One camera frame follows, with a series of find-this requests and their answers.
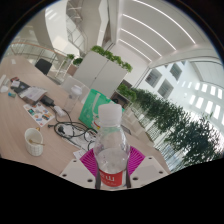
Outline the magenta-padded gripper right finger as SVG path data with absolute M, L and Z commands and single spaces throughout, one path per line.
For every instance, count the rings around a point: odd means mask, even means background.
M 157 181 L 168 173 L 153 156 L 145 156 L 134 147 L 130 147 L 127 164 L 127 187 L 140 188 Z

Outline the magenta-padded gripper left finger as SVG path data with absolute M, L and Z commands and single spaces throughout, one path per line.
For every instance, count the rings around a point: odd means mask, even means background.
M 76 152 L 60 176 L 81 187 L 99 189 L 101 180 L 93 150 L 86 153 Z

